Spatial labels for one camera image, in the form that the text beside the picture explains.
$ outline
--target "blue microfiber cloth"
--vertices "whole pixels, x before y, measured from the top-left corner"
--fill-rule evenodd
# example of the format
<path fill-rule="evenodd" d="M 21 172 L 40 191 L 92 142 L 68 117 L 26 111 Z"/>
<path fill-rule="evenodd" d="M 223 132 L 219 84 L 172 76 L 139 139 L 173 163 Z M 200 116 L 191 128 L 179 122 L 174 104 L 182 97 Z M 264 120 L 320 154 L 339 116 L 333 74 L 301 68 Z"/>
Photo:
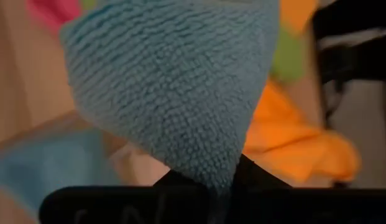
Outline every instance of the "blue microfiber cloth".
<path fill-rule="evenodd" d="M 85 119 L 223 194 L 278 28 L 276 0 L 109 0 L 60 38 Z"/>
<path fill-rule="evenodd" d="M 44 198 L 58 189 L 120 183 L 98 129 L 36 137 L 0 153 L 0 186 L 35 218 Z"/>

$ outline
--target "fabric texture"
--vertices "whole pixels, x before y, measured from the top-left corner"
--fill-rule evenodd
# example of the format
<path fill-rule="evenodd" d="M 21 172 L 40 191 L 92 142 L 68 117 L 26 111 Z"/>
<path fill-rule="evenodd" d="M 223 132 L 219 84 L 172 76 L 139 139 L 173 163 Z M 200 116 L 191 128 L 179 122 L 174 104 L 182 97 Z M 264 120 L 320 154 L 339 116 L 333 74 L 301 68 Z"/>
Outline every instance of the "fabric texture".
<path fill-rule="evenodd" d="M 82 116 L 227 192 L 265 85 L 278 1 L 105 1 L 60 37 Z"/>
<path fill-rule="evenodd" d="M 98 129 L 19 142 L 0 154 L 0 187 L 37 218 L 40 204 L 63 187 L 119 185 Z"/>
<path fill-rule="evenodd" d="M 242 153 L 298 183 L 314 175 L 351 181 L 360 168 L 359 156 L 347 139 L 310 126 L 271 81 L 257 105 Z"/>

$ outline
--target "wooden surface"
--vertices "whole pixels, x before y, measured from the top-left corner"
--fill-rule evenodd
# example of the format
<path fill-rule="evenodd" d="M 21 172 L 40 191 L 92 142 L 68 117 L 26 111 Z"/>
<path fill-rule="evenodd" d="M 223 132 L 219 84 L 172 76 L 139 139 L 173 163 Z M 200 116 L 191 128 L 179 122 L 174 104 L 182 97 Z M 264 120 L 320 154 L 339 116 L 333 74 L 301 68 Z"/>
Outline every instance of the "wooden surface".
<path fill-rule="evenodd" d="M 14 63 L 23 83 L 30 126 L 38 126 L 72 110 L 63 50 L 56 35 L 30 18 L 25 0 L 0 0 Z"/>
<path fill-rule="evenodd" d="M 27 129 L 30 122 L 24 87 L 13 56 L 0 6 L 0 141 Z"/>
<path fill-rule="evenodd" d="M 33 224 L 33 219 L 13 200 L 9 194 L 0 189 L 0 224 Z"/>

